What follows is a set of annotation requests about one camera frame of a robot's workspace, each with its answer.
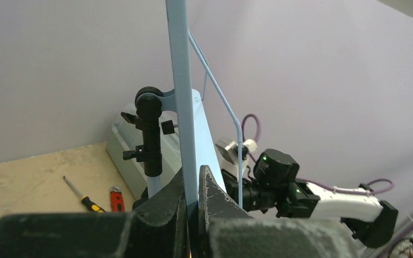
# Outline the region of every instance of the black clamp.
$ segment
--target black clamp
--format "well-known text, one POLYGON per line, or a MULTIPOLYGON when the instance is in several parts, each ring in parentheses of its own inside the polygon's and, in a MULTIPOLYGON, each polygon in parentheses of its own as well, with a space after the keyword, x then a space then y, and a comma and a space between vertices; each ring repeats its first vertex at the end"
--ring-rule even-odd
POLYGON ((158 99, 162 92, 155 87, 144 87, 138 91, 135 98, 137 115, 122 112, 126 122, 133 124, 142 131, 143 145, 135 150, 123 152, 123 159, 136 159, 144 163, 145 175, 156 177, 162 174, 162 153, 159 117, 162 115, 162 102, 158 99))
MULTIPOLYGON (((360 184, 359 187, 373 191, 367 184, 360 184)), ((398 217, 398 210, 390 203, 382 200, 379 204, 382 211, 373 222, 341 218, 341 222, 353 232, 352 238, 359 239, 368 248, 379 248, 391 240, 398 217)))

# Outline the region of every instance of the purple cable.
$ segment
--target purple cable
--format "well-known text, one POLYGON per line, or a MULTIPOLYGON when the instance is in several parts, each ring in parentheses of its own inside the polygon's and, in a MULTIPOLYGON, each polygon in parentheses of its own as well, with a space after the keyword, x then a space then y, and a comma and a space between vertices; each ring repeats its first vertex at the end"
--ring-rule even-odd
MULTIPOLYGON (((260 139, 260 127, 261 127, 261 125, 260 125, 259 117, 257 117, 255 114, 245 115, 245 117, 243 118, 243 121, 241 122, 241 131, 243 132, 243 139, 246 139, 245 138, 245 123, 246 123, 246 120, 250 117, 252 117, 255 120, 255 123, 256 123, 254 141, 258 142, 259 139, 260 139)), ((249 154, 249 156, 251 157, 252 161, 254 161, 254 163, 256 163, 257 160, 254 158, 254 156, 251 153, 249 154)), ((384 192, 388 192, 388 191, 392 190, 395 187, 395 184, 391 180, 385 179, 385 178, 380 178, 380 179, 376 179, 376 180, 373 180, 373 181, 369 182, 368 185, 372 185, 372 184, 375 184, 377 182, 387 182, 387 183, 390 184, 388 187, 386 187, 384 189, 381 189, 381 190, 378 190, 378 191, 372 191, 370 193, 356 192, 356 191, 351 191, 351 190, 335 189, 335 188, 330 187, 328 185, 321 184, 321 183, 318 183, 318 182, 315 182, 315 181, 312 181, 312 180, 306 180, 306 179, 301 179, 301 180, 305 180, 306 182, 316 184, 316 185, 318 185, 318 186, 320 186, 320 187, 322 187, 322 188, 324 188, 325 190, 328 190, 328 191, 335 191, 339 194, 349 194, 349 195, 378 195, 378 194, 382 194, 384 192)))
MULTIPOLYGON (((241 131, 243 132, 243 139, 246 139, 246 138, 245 138, 245 123, 246 123, 246 120, 247 120, 249 117, 252 117, 252 118, 254 118, 254 120, 255 120, 256 129, 255 129, 255 136, 254 136, 253 140, 254 140, 255 142, 258 142, 259 139, 260 139, 260 120, 259 120, 259 118, 258 118, 255 114, 247 114, 247 115, 245 115, 245 118, 243 118, 243 122, 241 122, 241 131)), ((256 159, 254 158, 254 156, 253 156, 251 153, 249 154, 249 156, 251 157, 251 160, 254 161, 254 163, 255 163, 255 162, 256 162, 256 159)))

